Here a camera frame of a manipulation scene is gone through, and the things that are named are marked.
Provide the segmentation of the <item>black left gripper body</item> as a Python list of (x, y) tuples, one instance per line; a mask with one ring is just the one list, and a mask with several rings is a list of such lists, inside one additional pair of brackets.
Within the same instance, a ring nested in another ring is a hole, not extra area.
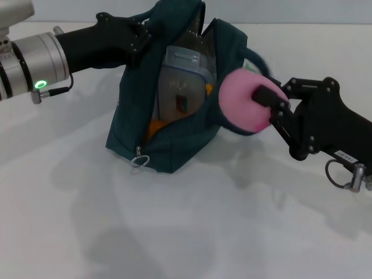
[(91, 27), (56, 36), (70, 73), (135, 63), (137, 22), (103, 12), (96, 18), (97, 23)]

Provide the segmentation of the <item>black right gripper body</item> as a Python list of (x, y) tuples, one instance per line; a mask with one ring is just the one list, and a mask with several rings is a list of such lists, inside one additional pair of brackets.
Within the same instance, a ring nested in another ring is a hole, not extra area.
[(310, 108), (314, 113), (316, 153), (338, 159), (349, 171), (361, 163), (370, 175), (371, 122), (343, 103), (336, 80), (327, 77), (322, 82), (311, 98)]

